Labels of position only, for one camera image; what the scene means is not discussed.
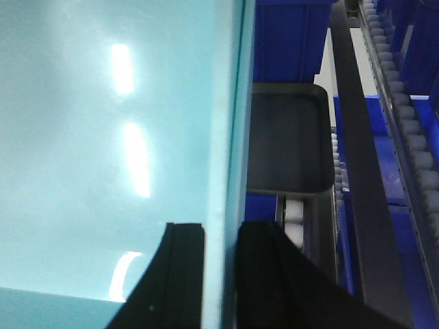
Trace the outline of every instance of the blue bin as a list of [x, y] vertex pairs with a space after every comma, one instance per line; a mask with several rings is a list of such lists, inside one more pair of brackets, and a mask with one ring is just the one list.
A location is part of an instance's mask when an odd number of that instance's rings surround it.
[[255, 82], [312, 82], [336, 0], [258, 0]]
[[401, 81], [406, 91], [428, 95], [439, 71], [439, 0], [419, 3], [407, 51], [403, 45], [401, 52]]
[[433, 88], [431, 89], [429, 102], [431, 107], [439, 113], [439, 74], [433, 84]]

